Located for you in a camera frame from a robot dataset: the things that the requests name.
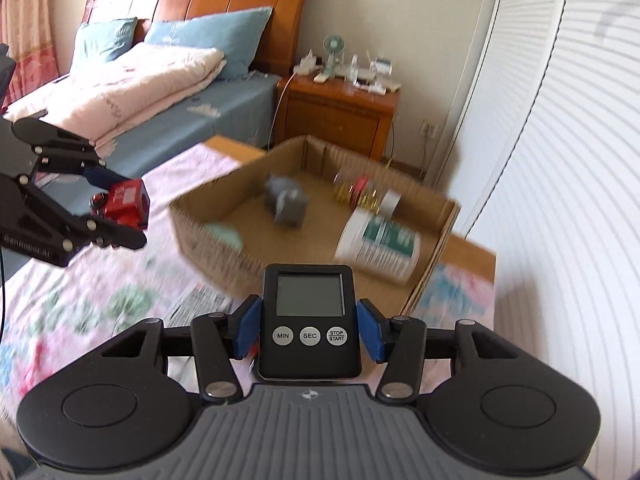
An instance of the blue bed sheet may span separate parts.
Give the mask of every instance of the blue bed sheet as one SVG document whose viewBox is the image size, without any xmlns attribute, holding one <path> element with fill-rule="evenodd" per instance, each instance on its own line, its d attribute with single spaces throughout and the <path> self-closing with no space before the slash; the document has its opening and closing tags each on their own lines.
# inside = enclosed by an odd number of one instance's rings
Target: blue bed sheet
<svg viewBox="0 0 640 480">
<path fill-rule="evenodd" d="M 254 73 L 244 80 L 214 81 L 144 124 L 120 135 L 108 167 L 137 178 L 170 158 L 214 135 L 265 146 L 273 121 L 278 76 Z M 53 181 L 47 194 L 75 214 L 87 212 L 98 190 L 85 180 Z M 6 278 L 13 276 L 28 258 L 3 250 Z"/>
</svg>

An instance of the pillowcase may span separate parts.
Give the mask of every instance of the pillowcase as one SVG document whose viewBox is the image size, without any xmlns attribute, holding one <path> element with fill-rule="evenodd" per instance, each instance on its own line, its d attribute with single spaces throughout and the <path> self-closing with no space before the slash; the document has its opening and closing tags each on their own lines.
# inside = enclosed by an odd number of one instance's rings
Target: pillowcase
<svg viewBox="0 0 640 480">
<path fill-rule="evenodd" d="M 272 10 L 257 7 L 184 22 L 153 22 L 145 43 L 220 49 L 225 53 L 226 66 L 219 78 L 235 79 L 249 72 Z"/>
<path fill-rule="evenodd" d="M 79 72 L 97 63 L 107 63 L 131 49 L 137 18 L 83 23 L 76 34 L 74 59 L 69 72 Z"/>
</svg>

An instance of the blue gripper pad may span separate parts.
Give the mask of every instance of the blue gripper pad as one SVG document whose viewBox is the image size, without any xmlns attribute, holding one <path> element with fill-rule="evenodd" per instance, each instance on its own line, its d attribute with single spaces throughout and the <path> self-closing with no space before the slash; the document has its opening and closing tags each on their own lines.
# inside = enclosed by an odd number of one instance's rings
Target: blue gripper pad
<svg viewBox="0 0 640 480">
<path fill-rule="evenodd" d="M 261 315 L 262 298 L 258 296 L 240 320 L 238 336 L 234 339 L 234 359 L 244 359 L 249 354 L 260 333 Z"/>
<path fill-rule="evenodd" d="M 84 176 L 87 182 L 92 186 L 99 187 L 106 191 L 123 181 L 121 175 L 101 166 L 87 168 L 84 170 L 82 176 Z"/>
<path fill-rule="evenodd" d="M 384 363 L 386 361 L 385 346 L 382 341 L 378 320 L 362 300 L 356 305 L 356 311 L 358 313 L 358 331 L 364 346 L 367 348 L 369 357 L 374 362 Z"/>
</svg>

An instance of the red curtain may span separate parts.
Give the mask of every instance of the red curtain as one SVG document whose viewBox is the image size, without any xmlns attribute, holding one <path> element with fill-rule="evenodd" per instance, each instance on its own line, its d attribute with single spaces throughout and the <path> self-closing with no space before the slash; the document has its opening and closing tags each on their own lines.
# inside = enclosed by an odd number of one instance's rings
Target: red curtain
<svg viewBox="0 0 640 480">
<path fill-rule="evenodd" d="M 58 77 L 49 0 L 0 0 L 0 43 L 17 63 L 4 106 Z"/>
</svg>

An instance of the cable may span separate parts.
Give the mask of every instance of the cable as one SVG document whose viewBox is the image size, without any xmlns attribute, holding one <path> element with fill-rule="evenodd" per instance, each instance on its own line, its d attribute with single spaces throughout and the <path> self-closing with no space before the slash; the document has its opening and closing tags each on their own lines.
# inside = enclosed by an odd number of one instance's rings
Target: cable
<svg viewBox="0 0 640 480">
<path fill-rule="evenodd" d="M 391 166 L 391 161 L 394 160 L 394 151 L 396 150 L 396 128 L 394 127 L 394 122 L 391 121 L 391 155 L 389 155 L 389 160 L 386 162 L 386 169 L 389 169 Z"/>
<path fill-rule="evenodd" d="M 0 321 L 0 344 L 4 335 L 4 313 L 6 311 L 6 289 L 4 288 L 4 258 L 2 257 L 2 247 L 0 247 L 0 278 L 2 279 L 2 321 Z"/>
<path fill-rule="evenodd" d="M 287 84 L 284 85 L 284 88 L 282 89 L 282 94 L 280 94 L 280 99 L 278 99 L 278 106 L 276 106 L 276 113 L 274 113 L 273 115 L 273 122 L 271 123 L 271 130 L 269 131 L 269 140 L 267 141 L 267 153 L 269 153 L 269 151 L 271 150 L 271 137 L 273 137 L 273 127 L 276 125 L 276 117 L 278 116 L 278 110 L 280 110 L 280 104 L 282 103 L 282 98 L 284 97 L 284 92 L 287 91 L 287 87 L 289 86 L 289 83 L 291 83 L 291 81 L 293 81 L 293 78 L 295 78 L 295 74 L 293 74 L 289 80 L 287 81 Z"/>
<path fill-rule="evenodd" d="M 427 146 L 429 145 L 429 139 L 424 137 L 424 151 L 422 152 L 422 164 L 420 165 L 420 175 L 418 180 L 422 180 L 427 174 L 427 170 L 424 169 L 424 163 L 427 161 Z"/>
</svg>

